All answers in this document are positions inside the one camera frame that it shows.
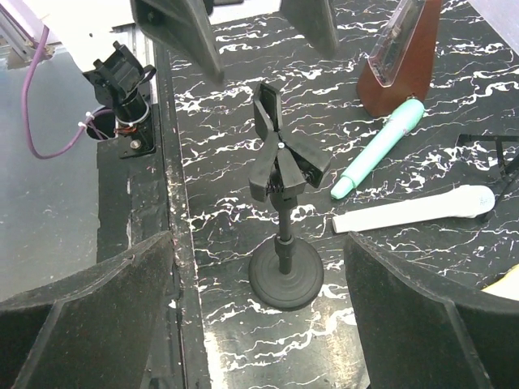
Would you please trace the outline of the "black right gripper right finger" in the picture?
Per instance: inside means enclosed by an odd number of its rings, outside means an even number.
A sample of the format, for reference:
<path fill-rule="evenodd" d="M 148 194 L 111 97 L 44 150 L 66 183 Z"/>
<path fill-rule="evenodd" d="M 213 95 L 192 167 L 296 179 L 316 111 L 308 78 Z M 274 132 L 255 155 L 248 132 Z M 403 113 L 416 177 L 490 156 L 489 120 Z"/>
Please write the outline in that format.
<path fill-rule="evenodd" d="M 345 238 L 345 277 L 372 388 L 516 388 L 518 303 Z"/>

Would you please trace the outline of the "white microphone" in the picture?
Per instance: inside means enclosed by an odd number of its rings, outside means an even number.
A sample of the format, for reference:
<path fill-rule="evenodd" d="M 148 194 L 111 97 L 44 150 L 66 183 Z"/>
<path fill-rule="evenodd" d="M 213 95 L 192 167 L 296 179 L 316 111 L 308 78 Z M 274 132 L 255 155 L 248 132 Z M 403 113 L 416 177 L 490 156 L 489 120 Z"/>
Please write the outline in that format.
<path fill-rule="evenodd" d="M 464 185 L 443 194 L 367 207 L 334 216 L 332 227 L 335 233 L 348 233 L 449 217 L 473 219 L 489 212 L 494 206 L 492 189 Z"/>

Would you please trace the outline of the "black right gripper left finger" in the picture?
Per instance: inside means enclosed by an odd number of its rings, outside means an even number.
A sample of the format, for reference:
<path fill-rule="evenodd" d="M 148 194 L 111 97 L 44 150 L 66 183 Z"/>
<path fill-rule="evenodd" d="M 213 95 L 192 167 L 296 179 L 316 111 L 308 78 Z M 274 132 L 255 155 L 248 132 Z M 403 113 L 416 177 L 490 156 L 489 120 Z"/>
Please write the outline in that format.
<path fill-rule="evenodd" d="M 174 261 L 161 232 L 1 303 L 3 388 L 138 388 Z"/>

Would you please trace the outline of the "black round-base clip stand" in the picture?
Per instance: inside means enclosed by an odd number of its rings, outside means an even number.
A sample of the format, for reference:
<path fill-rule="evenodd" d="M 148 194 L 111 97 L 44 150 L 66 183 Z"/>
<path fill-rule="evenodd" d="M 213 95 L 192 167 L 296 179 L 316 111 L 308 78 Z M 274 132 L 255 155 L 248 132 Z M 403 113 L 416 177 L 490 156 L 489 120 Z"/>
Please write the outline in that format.
<path fill-rule="evenodd" d="M 255 295 L 281 311 L 312 303 L 324 283 L 323 262 L 316 249 L 294 235 L 291 212 L 306 186 L 319 188 L 331 157 L 309 138 L 284 128 L 281 92 L 262 81 L 252 97 L 255 132 L 263 142 L 249 174 L 251 197 L 270 202 L 278 215 L 277 234 L 261 243 L 249 262 Z"/>

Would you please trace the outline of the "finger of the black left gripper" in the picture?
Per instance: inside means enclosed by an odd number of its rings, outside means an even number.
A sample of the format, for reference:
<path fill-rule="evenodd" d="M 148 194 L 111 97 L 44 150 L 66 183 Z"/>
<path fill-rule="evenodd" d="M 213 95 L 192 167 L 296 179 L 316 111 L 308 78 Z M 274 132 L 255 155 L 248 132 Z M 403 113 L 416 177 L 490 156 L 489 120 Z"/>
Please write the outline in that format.
<path fill-rule="evenodd" d="M 280 12 L 323 58 L 337 53 L 337 13 L 329 0 L 282 0 Z"/>
<path fill-rule="evenodd" d="M 209 16 L 213 1 L 134 0 L 135 24 L 156 43 L 182 52 L 215 84 L 222 84 L 224 65 L 216 46 Z"/>

